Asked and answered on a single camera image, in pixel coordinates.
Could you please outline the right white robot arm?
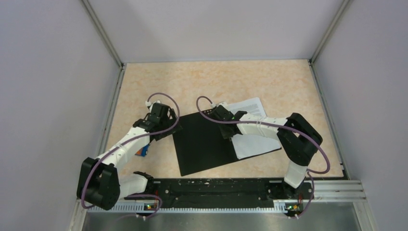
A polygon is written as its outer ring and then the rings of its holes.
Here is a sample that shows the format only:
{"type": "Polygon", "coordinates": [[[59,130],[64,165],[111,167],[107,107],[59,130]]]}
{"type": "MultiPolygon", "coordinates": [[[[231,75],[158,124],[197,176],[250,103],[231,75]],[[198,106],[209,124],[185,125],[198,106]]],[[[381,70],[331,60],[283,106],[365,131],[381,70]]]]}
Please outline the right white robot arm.
{"type": "Polygon", "coordinates": [[[256,135],[279,141],[290,160],[282,192],[288,198],[295,198],[301,193],[308,166],[313,156],[321,151],[323,141],[302,115],[292,113],[286,118],[272,118],[247,111],[232,113],[219,104],[209,112],[208,117],[219,124],[225,139],[235,135],[256,135]]]}

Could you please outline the single printed paper sheet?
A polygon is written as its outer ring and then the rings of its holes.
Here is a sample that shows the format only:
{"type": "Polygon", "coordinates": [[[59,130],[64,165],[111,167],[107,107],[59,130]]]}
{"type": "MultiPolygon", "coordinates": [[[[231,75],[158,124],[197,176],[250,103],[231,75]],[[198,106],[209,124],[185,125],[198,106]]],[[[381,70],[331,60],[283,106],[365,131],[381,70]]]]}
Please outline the single printed paper sheet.
{"type": "MultiPolygon", "coordinates": [[[[246,111],[256,116],[266,116],[261,100],[256,97],[228,105],[229,111],[235,114],[246,111]]],[[[278,141],[257,135],[235,135],[231,138],[236,156],[239,160],[274,152],[281,149],[278,141]]]]}

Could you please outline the teal folder black inside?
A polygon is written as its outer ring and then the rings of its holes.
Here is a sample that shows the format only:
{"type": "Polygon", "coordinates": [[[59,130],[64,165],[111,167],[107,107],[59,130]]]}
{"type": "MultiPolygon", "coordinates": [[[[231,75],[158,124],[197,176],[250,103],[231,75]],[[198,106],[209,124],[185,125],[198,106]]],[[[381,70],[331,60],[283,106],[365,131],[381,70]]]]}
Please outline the teal folder black inside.
{"type": "Polygon", "coordinates": [[[181,176],[249,159],[239,160],[231,139],[223,139],[218,123],[199,113],[180,117],[178,124],[182,130],[173,134],[173,140],[181,176]]]}

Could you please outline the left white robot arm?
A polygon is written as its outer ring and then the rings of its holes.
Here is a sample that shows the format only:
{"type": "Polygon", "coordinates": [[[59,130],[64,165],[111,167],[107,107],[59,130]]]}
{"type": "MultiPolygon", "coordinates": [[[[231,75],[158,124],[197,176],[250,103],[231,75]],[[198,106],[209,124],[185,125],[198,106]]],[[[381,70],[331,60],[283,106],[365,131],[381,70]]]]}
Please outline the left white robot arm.
{"type": "Polygon", "coordinates": [[[181,130],[173,108],[155,101],[148,104],[148,114],[137,120],[126,135],[97,158],[86,158],[81,165],[76,195],[85,208],[97,206],[110,210],[119,199],[138,194],[143,199],[152,197],[153,178],[142,172],[120,177],[118,174],[137,152],[181,130]]]}

